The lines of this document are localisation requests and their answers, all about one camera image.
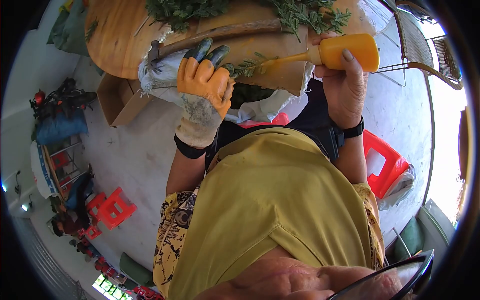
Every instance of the blue bag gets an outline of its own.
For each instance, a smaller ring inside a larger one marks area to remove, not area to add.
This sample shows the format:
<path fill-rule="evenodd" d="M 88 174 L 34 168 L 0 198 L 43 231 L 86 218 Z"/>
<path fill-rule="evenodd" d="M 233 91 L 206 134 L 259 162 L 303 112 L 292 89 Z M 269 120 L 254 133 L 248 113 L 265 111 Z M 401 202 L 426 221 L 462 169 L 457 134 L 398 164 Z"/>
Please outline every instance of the blue bag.
<path fill-rule="evenodd" d="M 49 117 L 38 125 L 36 142 L 39 145 L 54 144 L 80 133 L 88 133 L 84 111 L 76 109 L 70 119 L 61 112 L 55 119 Z"/>

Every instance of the glasses frame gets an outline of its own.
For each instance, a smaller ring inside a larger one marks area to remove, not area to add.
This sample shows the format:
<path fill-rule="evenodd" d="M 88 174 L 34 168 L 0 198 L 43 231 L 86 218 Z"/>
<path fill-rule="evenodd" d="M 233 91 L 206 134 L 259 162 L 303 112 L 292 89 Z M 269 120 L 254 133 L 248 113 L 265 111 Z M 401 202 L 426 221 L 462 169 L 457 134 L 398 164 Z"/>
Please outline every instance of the glasses frame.
<path fill-rule="evenodd" d="M 364 283 L 365 281 L 367 281 L 367 280 L 369 280 L 369 279 L 371 279 L 371 278 L 373 278 L 373 277 L 375 277 L 375 276 L 377 276 L 381 273 L 384 273 L 388 270 L 391 270 L 393 268 L 397 268 L 397 267 L 400 267 L 400 266 L 403 266 L 403 265 L 406 265 L 406 264 L 423 262 L 423 264 L 420 266 L 420 268 L 415 273 L 415 275 L 410 279 L 410 281 L 408 281 L 407 284 L 405 284 L 405 286 L 403 286 L 403 288 L 400 291 L 398 291 L 398 293 L 396 293 L 390 299 L 390 300 L 401 300 L 411 289 L 413 289 L 414 285 L 416 283 L 418 283 L 420 281 L 420 279 L 422 277 L 424 277 L 424 275 L 430 274 L 430 272 L 428 272 L 428 271 L 432 267 L 432 262 L 433 262 L 434 255 L 435 255 L 435 250 L 432 249 L 432 250 L 428 250 L 426 252 L 422 252 L 418 255 L 415 255 L 411 258 L 408 258 L 408 259 L 406 259 L 404 261 L 401 261 L 401 262 L 398 262 L 396 264 L 391 264 L 390 266 L 388 266 L 388 267 L 386 267 L 386 268 L 384 268 L 380 271 L 372 273 L 372 274 L 368 275 L 367 277 L 364 277 L 364 278 L 360 279 L 359 281 L 352 283 L 351 285 L 349 285 L 348 287 L 339 291 L 335 295 L 330 296 L 327 300 L 334 300 L 334 299 L 336 299 L 340 296 L 343 296 L 346 293 L 348 293 L 350 290 L 352 290 L 352 289 L 356 288 L 357 286 L 359 286 L 360 284 Z"/>

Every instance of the window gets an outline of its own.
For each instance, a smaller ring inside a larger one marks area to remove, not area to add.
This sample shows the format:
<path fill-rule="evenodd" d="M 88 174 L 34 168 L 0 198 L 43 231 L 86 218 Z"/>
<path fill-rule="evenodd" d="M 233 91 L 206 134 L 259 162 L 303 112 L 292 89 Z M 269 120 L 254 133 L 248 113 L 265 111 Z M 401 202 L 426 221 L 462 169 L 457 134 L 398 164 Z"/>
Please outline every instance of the window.
<path fill-rule="evenodd" d="M 113 285 L 102 274 L 100 274 L 92 286 L 109 300 L 132 300 L 130 295 Z"/>

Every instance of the fingernail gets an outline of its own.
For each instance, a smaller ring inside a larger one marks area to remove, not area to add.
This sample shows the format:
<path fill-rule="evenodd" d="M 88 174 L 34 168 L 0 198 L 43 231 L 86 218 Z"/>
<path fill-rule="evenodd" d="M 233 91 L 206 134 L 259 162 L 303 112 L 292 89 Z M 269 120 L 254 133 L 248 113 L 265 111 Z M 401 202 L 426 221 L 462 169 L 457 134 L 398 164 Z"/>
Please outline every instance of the fingernail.
<path fill-rule="evenodd" d="M 343 49 L 342 50 L 342 55 L 345 58 L 346 61 L 352 61 L 353 60 L 353 55 L 348 49 Z"/>

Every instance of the black wristwatch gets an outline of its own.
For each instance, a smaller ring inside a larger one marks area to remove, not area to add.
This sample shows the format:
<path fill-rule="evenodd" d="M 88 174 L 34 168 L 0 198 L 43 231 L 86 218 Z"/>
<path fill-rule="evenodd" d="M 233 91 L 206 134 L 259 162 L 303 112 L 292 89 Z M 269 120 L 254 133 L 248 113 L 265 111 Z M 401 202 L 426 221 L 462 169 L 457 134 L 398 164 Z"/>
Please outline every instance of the black wristwatch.
<path fill-rule="evenodd" d="M 345 130 L 340 129 L 333 120 L 330 121 L 330 127 L 316 130 L 315 135 L 320 141 L 322 141 L 327 156 L 331 161 L 334 161 L 338 158 L 338 149 L 345 145 L 345 139 L 351 139 L 362 135 L 365 125 L 363 124 L 363 117 L 360 120 L 360 124 Z"/>
<path fill-rule="evenodd" d="M 190 159 L 197 159 L 201 157 L 207 151 L 207 148 L 204 149 L 197 149 L 192 146 L 188 146 L 184 142 L 182 142 L 177 135 L 173 138 L 175 143 L 177 144 L 177 149 L 186 157 Z"/>
<path fill-rule="evenodd" d="M 363 134 L 364 129 L 365 129 L 365 124 L 363 124 L 363 116 L 362 116 L 360 120 L 360 124 L 358 124 L 356 127 L 343 130 L 343 136 L 346 139 L 351 139 L 352 137 L 361 136 Z"/>

